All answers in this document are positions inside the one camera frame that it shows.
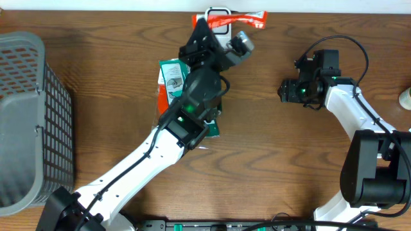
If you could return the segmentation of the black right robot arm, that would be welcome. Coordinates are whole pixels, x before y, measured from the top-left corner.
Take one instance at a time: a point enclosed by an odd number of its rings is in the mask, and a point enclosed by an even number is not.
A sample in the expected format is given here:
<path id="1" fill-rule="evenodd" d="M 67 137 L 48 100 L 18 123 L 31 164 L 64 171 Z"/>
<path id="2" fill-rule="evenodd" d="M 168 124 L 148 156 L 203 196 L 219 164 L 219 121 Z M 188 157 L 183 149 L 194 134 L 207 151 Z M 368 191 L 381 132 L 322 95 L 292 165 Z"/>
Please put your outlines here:
<path id="1" fill-rule="evenodd" d="M 340 190 L 315 209 L 315 221 L 354 224 L 402 204 L 410 207 L 410 132 L 397 131 L 365 100 L 358 83 L 343 77 L 337 50 L 315 51 L 294 62 L 297 79 L 278 89 L 283 103 L 326 108 L 339 121 L 351 145 L 340 174 Z"/>

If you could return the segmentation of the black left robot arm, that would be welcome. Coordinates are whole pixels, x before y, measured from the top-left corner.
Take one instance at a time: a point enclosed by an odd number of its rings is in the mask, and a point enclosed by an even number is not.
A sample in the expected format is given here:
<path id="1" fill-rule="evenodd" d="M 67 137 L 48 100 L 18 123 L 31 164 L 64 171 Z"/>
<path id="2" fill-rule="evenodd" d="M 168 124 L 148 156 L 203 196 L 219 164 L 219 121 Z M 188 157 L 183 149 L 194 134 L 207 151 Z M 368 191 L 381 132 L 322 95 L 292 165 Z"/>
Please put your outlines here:
<path id="1" fill-rule="evenodd" d="M 120 210 L 151 179 L 175 164 L 209 132 L 207 122 L 226 90 L 221 71 L 225 51 L 205 19 L 199 19 L 179 58 L 190 67 L 182 87 L 146 140 L 111 170 L 70 193 L 58 188 L 48 198 L 37 230 L 134 230 Z"/>

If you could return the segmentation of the green grip gloves package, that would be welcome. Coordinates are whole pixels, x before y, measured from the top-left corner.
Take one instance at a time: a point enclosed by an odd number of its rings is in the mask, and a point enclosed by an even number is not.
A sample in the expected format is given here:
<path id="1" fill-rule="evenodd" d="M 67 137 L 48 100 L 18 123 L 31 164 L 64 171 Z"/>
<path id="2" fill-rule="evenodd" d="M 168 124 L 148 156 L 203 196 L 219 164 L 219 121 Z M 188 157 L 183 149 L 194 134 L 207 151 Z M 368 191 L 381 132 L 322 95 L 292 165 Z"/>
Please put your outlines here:
<path id="1" fill-rule="evenodd" d="M 175 98 L 182 95 L 189 67 L 179 59 L 160 61 L 159 66 L 157 109 L 161 115 Z"/>

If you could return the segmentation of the red dustpan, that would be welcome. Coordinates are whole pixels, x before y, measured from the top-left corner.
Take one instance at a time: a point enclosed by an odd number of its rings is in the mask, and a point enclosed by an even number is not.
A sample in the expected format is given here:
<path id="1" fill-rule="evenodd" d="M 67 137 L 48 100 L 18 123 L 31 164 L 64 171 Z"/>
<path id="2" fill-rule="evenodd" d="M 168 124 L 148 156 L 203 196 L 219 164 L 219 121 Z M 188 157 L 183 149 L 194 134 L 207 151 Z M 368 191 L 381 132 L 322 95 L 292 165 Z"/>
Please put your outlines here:
<path id="1" fill-rule="evenodd" d="M 209 131 L 204 123 L 207 110 L 198 99 L 198 89 L 186 83 L 188 73 L 179 65 L 167 64 L 161 67 L 160 74 L 159 128 L 170 132 L 178 146 L 193 150 Z"/>

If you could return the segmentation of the red snack stick packet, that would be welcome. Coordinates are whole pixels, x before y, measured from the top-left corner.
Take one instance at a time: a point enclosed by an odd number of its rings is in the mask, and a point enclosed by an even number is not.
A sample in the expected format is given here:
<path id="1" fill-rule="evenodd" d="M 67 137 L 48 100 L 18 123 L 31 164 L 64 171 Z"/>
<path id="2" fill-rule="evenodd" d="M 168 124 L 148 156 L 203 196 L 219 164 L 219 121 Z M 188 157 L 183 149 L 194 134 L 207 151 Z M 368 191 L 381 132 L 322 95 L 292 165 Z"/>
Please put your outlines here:
<path id="1" fill-rule="evenodd" d="M 265 29 L 267 23 L 268 12 L 251 12 L 251 13 L 235 13 L 228 16 L 230 24 L 234 22 L 242 22 L 257 29 Z M 191 17 L 192 27 L 194 28 L 200 18 L 205 18 L 205 14 L 197 14 Z"/>

